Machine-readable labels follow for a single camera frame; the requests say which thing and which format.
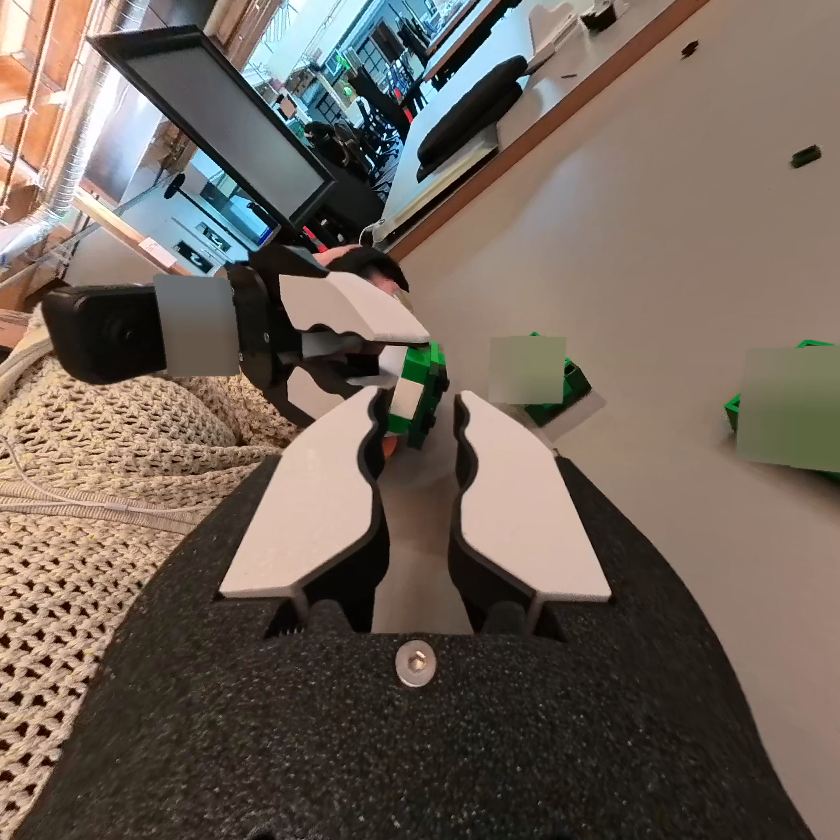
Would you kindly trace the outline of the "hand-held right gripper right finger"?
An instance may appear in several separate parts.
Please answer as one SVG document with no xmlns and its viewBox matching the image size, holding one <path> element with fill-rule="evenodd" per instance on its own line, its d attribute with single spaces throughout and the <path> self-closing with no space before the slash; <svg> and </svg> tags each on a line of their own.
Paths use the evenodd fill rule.
<svg viewBox="0 0 840 840">
<path fill-rule="evenodd" d="M 553 451 L 474 392 L 455 397 L 457 493 L 448 572 L 474 633 L 512 604 L 537 632 L 549 605 L 606 604 L 613 590 Z"/>
</svg>

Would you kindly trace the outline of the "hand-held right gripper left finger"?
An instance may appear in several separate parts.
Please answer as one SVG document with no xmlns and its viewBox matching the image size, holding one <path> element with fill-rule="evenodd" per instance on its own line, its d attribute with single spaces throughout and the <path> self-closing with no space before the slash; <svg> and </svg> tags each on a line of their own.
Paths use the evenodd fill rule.
<svg viewBox="0 0 840 840">
<path fill-rule="evenodd" d="M 389 568 L 378 479 L 389 397 L 366 386 L 285 450 L 219 586 L 226 600 L 279 598 L 300 623 L 338 603 L 356 633 L 372 630 Z"/>
</svg>

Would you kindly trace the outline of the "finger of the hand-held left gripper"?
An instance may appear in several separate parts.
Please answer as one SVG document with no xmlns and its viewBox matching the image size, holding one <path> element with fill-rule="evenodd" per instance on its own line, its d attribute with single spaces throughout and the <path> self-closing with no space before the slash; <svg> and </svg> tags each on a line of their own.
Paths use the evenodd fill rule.
<svg viewBox="0 0 840 840">
<path fill-rule="evenodd" d="M 360 389 L 347 381 L 336 364 L 298 364 L 287 379 L 287 401 L 314 422 Z"/>
<path fill-rule="evenodd" d="M 329 331 L 369 343 L 425 344 L 429 332 L 395 297 L 347 272 L 280 274 L 282 307 L 300 333 Z"/>
</svg>

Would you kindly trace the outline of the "green lego block tan tile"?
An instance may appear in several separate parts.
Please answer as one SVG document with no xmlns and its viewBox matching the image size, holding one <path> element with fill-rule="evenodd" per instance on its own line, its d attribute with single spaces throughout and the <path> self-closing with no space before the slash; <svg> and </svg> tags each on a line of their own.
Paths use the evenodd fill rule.
<svg viewBox="0 0 840 840">
<path fill-rule="evenodd" d="M 827 341 L 820 341 L 815 339 L 805 339 L 804 341 L 799 342 L 795 348 L 796 349 L 807 349 L 807 348 L 820 348 L 820 347 L 834 347 L 836 346 L 834 343 L 827 342 Z M 730 400 L 724 403 L 723 410 L 727 416 L 728 423 L 730 426 L 731 431 L 736 434 L 738 432 L 739 426 L 739 410 L 740 410 L 740 398 L 741 394 L 736 394 Z"/>
<path fill-rule="evenodd" d="M 538 426 L 545 427 L 567 410 L 579 403 L 592 391 L 582 369 L 570 358 L 560 366 L 560 339 L 545 338 L 539 332 L 530 332 L 528 339 L 534 345 L 532 361 L 537 365 L 534 384 L 538 396 L 561 396 L 558 402 L 536 402 L 523 406 L 525 414 Z"/>
<path fill-rule="evenodd" d="M 408 448 L 421 450 L 448 389 L 445 354 L 436 342 L 416 348 L 389 345 L 379 363 L 392 392 L 387 433 L 401 438 Z"/>
</svg>

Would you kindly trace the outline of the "person's left forearm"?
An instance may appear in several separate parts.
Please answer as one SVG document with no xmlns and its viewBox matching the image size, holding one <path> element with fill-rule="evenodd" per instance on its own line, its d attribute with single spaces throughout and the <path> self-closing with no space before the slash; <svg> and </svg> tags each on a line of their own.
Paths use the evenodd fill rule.
<svg viewBox="0 0 840 840">
<path fill-rule="evenodd" d="M 241 374 L 89 385 L 39 343 L 2 363 L 2 438 L 28 468 L 190 475 L 260 461 L 298 433 Z"/>
</svg>

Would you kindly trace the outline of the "person's left hand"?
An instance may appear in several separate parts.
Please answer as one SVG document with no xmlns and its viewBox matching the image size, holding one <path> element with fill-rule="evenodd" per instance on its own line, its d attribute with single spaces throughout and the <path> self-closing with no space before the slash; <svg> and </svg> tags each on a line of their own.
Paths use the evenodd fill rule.
<svg viewBox="0 0 840 840">
<path fill-rule="evenodd" d="M 386 276 L 375 276 L 371 283 L 389 297 L 400 302 L 408 311 L 413 312 L 413 305 L 408 297 L 408 292 L 402 289 L 395 280 Z"/>
</svg>

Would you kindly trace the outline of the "black framed screen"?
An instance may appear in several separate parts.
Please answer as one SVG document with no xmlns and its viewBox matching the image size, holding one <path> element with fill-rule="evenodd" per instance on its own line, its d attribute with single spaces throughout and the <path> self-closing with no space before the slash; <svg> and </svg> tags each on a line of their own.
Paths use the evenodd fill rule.
<svg viewBox="0 0 840 840">
<path fill-rule="evenodd" d="M 302 231 L 334 178 L 195 25 L 89 45 L 283 228 Z"/>
</svg>

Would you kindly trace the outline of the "black cushion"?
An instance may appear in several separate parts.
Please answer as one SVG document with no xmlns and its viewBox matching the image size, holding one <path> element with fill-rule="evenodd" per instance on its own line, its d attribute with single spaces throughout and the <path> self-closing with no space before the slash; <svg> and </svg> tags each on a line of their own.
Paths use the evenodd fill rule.
<svg viewBox="0 0 840 840">
<path fill-rule="evenodd" d="M 514 56 L 493 67 L 438 120 L 417 151 L 417 182 L 422 182 L 482 130 L 498 121 L 522 96 L 518 80 L 529 61 Z"/>
</svg>

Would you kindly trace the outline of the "person's cream knit sweater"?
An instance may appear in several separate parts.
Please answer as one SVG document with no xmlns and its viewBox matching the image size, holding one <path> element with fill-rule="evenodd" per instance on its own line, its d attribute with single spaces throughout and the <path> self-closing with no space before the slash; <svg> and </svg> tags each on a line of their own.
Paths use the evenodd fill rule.
<svg viewBox="0 0 840 840">
<path fill-rule="evenodd" d="M 52 465 L 20 470 L 2 457 L 2 838 L 45 788 L 135 599 L 260 461 L 194 475 L 51 475 Z"/>
</svg>

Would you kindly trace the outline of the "silver ventilation duct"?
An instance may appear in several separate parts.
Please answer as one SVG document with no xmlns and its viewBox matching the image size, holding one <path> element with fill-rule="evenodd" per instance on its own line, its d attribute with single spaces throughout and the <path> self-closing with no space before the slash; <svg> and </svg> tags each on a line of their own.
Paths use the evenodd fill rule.
<svg viewBox="0 0 840 840">
<path fill-rule="evenodd" d="M 110 64 L 92 46 L 96 35 L 140 28 L 148 1 L 95 2 L 69 100 L 49 158 L 37 206 L 21 220 L 2 227 L 1 264 L 8 268 L 25 251 L 47 239 L 69 212 L 88 167 L 93 148 L 112 107 L 115 82 Z"/>
</svg>

